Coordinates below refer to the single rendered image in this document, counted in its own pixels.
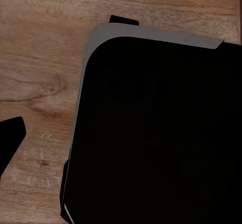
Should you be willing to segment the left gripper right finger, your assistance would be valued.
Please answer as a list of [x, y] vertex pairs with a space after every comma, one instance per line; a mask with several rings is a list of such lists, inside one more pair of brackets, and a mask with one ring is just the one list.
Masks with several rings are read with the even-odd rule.
[[242, 118], [230, 116], [226, 135], [242, 157]]

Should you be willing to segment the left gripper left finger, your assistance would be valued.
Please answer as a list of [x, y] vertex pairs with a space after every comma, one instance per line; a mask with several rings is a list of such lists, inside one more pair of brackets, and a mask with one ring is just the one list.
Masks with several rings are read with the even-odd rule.
[[0, 177], [26, 136], [21, 116], [0, 122]]

